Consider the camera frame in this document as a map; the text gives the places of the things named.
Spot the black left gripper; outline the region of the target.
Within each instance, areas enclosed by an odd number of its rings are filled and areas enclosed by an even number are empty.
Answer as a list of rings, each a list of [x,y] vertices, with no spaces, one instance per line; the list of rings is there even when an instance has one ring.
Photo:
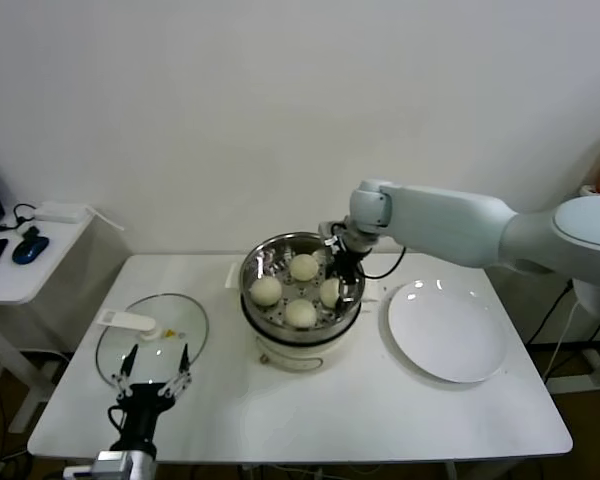
[[[130,384],[138,344],[122,360],[117,374],[112,376],[117,388],[117,404],[108,408],[108,419],[119,438],[109,447],[110,451],[140,451],[156,454],[154,434],[159,416],[173,407],[191,383],[188,345],[185,344],[178,372],[165,383]]]

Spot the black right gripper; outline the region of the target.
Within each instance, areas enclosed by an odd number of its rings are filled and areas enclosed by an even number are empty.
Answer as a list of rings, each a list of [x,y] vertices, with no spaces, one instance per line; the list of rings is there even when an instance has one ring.
[[[338,294],[336,309],[349,309],[356,301],[356,283],[359,277],[359,264],[363,255],[349,251],[339,244],[330,247],[331,260],[324,268],[324,279],[337,277]]]

